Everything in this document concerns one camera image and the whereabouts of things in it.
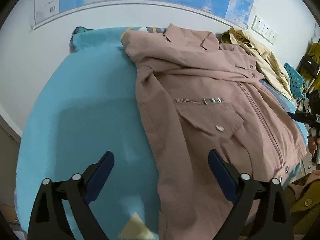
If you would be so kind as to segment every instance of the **breast pocket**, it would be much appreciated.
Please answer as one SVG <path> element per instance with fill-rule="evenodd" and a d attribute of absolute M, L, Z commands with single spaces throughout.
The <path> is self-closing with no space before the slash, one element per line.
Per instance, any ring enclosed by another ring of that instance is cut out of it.
<path fill-rule="evenodd" d="M 228 139 L 244 123 L 244 120 L 235 112 L 230 103 L 220 102 L 206 105 L 200 104 L 201 101 L 197 100 L 191 100 L 193 102 L 177 100 L 175 107 L 178 114 L 195 129 L 208 135 Z"/>

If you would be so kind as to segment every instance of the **metal button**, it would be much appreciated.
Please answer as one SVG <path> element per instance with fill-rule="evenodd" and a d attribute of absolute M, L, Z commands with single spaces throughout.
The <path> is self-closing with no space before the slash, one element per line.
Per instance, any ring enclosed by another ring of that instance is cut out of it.
<path fill-rule="evenodd" d="M 312 203 L 311 198 L 308 198 L 308 199 L 305 201 L 305 205 L 306 205 L 307 207 L 310 206 L 311 203 Z"/>
<path fill-rule="evenodd" d="M 280 184 L 280 181 L 278 179 L 276 179 L 276 178 L 273 178 L 271 181 L 275 185 L 279 185 Z"/>
<path fill-rule="evenodd" d="M 220 132 L 224 132 L 224 128 L 221 125 L 216 125 L 216 129 Z"/>
<path fill-rule="evenodd" d="M 241 178 L 244 179 L 244 180 L 249 180 L 250 179 L 250 175 L 246 174 L 246 173 L 242 173 L 241 174 Z"/>
<path fill-rule="evenodd" d="M 73 176 L 72 176 L 72 179 L 73 179 L 73 180 L 79 180 L 79 179 L 81 179 L 81 174 L 77 173 L 77 174 L 73 175 Z"/>
<path fill-rule="evenodd" d="M 42 184 L 43 185 L 47 185 L 47 184 L 49 184 L 49 182 L 50 182 L 50 179 L 44 179 L 43 181 L 42 181 Z"/>

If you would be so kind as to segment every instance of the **electrical outlet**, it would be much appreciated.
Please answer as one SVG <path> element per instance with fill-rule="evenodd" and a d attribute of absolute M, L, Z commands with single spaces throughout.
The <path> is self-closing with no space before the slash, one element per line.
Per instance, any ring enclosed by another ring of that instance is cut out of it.
<path fill-rule="evenodd" d="M 275 44 L 277 37 L 278 37 L 278 33 L 276 33 L 275 30 L 272 30 L 272 32 L 271 32 L 271 34 L 270 34 L 269 41 L 270 41 L 272 44 Z"/>
<path fill-rule="evenodd" d="M 262 20 L 259 16 L 256 15 L 251 28 L 257 33 L 262 34 L 264 26 L 265 26 L 264 20 Z"/>
<path fill-rule="evenodd" d="M 262 35 L 263 37 L 265 37 L 267 40 L 269 40 L 272 31 L 273 31 L 273 29 L 271 29 L 271 27 L 270 27 L 268 24 L 265 24 L 265 25 L 264 25 L 264 28 L 263 28 L 263 30 L 262 30 L 261 35 Z"/>

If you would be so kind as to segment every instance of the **pocket flap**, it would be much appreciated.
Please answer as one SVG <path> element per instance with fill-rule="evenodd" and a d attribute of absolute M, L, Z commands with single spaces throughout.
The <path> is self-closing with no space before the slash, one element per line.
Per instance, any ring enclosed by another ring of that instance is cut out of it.
<path fill-rule="evenodd" d="M 244 123 L 230 104 L 176 103 L 179 115 L 195 129 L 212 136 L 230 138 Z"/>
<path fill-rule="evenodd" d="M 320 204 L 320 180 L 312 182 L 301 197 L 290 209 L 290 213 L 307 211 Z"/>

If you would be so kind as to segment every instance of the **blue bed sheet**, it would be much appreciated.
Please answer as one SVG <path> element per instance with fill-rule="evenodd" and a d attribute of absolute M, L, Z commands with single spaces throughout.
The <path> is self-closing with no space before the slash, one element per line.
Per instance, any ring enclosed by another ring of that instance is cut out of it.
<path fill-rule="evenodd" d="M 120 43 L 126 29 L 77 28 L 70 42 L 75 53 L 62 62 L 35 102 L 17 166 L 17 215 L 24 231 L 44 178 L 69 179 L 110 150 L 115 165 L 90 204 L 92 213 L 110 240 L 134 239 L 125 230 L 132 217 L 145 224 L 145 239 L 158 239 L 158 173 L 136 104 L 136 67 Z M 282 104 L 292 109 L 288 100 Z M 305 128 L 300 131 L 307 136 Z M 68 202 L 64 206 L 75 238 L 83 239 Z"/>

